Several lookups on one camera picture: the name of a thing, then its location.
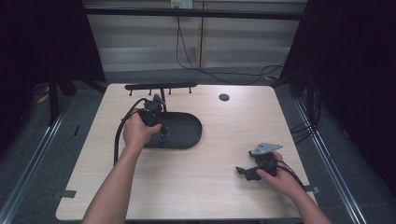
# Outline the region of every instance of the table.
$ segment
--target table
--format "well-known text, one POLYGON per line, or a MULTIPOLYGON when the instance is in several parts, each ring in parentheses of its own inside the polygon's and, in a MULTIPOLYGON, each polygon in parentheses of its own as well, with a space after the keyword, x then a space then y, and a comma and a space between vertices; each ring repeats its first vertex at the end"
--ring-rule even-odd
MULTIPOLYGON (((56 217, 81 220, 113 166, 113 144, 120 119, 149 91, 109 85, 70 177, 56 217)), ((266 181, 246 181, 235 166, 256 165, 248 151, 260 142, 283 145, 278 152, 305 185, 308 180, 274 90, 262 86, 203 85, 166 94, 168 111, 187 112, 203 125, 194 147, 144 148, 135 169, 127 219, 209 220, 298 217, 290 199, 266 181), (226 93, 230 100, 219 96, 226 93)))

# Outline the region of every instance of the wall outlet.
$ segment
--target wall outlet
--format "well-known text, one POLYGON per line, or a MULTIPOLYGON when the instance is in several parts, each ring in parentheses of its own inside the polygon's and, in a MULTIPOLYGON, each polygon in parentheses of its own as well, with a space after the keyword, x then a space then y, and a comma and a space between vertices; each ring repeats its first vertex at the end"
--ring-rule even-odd
POLYGON ((192 9, 192 0, 181 0, 181 8, 192 9))
POLYGON ((171 0, 171 8, 181 8, 181 0, 171 0))

